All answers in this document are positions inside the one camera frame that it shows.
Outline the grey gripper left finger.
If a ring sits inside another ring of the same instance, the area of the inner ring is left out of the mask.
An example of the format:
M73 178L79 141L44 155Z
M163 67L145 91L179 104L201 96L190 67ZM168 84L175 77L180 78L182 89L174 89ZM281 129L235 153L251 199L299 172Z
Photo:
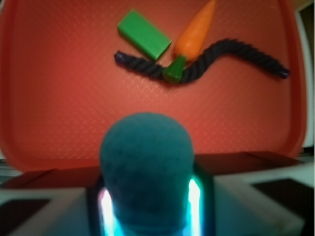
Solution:
M26 172L0 186L2 236L100 236L99 167Z

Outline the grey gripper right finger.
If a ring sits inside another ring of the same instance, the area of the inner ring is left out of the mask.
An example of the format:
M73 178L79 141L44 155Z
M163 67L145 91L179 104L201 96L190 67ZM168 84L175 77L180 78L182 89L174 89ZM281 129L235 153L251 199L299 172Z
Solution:
M201 229L205 236L298 236L305 224L298 207L300 163L270 152L198 154Z

